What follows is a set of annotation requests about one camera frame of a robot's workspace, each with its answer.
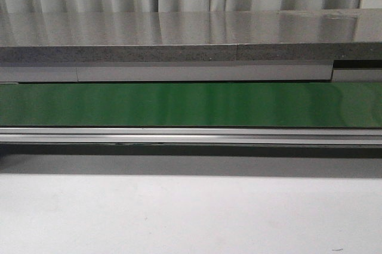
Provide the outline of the grey stone countertop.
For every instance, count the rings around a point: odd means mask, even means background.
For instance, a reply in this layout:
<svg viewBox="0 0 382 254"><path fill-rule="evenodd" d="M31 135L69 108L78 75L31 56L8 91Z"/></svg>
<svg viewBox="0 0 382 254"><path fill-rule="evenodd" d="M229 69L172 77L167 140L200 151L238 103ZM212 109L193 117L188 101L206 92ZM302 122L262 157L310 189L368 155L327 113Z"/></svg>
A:
<svg viewBox="0 0 382 254"><path fill-rule="evenodd" d="M1 61L379 60L381 10L1 15Z"/></svg>

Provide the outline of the grey panel under countertop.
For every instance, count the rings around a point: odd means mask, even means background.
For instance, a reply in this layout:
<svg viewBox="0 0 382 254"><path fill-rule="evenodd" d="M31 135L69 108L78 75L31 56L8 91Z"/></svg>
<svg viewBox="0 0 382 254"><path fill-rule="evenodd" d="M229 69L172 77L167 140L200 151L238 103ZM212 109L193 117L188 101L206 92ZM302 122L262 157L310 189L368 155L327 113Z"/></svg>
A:
<svg viewBox="0 0 382 254"><path fill-rule="evenodd" d="M380 60L1 63L1 82L381 82Z"/></svg>

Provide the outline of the green conveyor belt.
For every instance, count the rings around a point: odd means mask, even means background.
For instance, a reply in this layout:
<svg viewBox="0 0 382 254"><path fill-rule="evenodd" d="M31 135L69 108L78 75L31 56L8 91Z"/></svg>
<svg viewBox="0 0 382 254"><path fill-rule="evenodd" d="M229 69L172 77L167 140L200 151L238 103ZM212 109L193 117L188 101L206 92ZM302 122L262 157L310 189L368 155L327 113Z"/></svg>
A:
<svg viewBox="0 0 382 254"><path fill-rule="evenodd" d="M379 128L381 84L3 84L1 125Z"/></svg>

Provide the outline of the aluminium conveyor front rail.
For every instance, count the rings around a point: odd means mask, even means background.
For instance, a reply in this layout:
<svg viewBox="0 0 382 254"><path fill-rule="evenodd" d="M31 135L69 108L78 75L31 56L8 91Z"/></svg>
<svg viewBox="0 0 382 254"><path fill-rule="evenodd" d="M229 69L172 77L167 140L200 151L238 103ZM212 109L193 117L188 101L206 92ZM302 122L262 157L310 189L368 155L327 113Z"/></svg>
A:
<svg viewBox="0 0 382 254"><path fill-rule="evenodd" d="M1 143L381 145L381 129L4 127Z"/></svg>

